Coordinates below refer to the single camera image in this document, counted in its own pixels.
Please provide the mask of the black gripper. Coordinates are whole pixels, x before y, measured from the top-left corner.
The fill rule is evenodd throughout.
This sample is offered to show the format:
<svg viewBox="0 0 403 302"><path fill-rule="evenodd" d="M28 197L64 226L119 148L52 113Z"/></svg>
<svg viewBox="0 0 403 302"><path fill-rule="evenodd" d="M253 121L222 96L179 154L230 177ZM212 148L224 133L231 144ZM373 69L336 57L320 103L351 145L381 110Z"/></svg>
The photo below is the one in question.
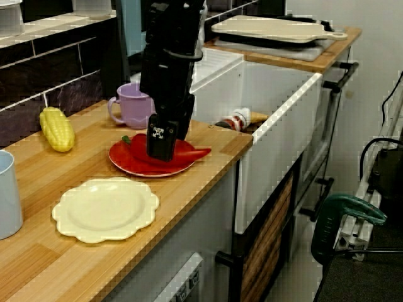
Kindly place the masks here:
<svg viewBox="0 0 403 302"><path fill-rule="evenodd" d="M169 162L173 159L174 147L178 136L185 140L195 96L186 93L179 96L158 96L156 114L150 116L146 134L147 155L157 160Z"/></svg>

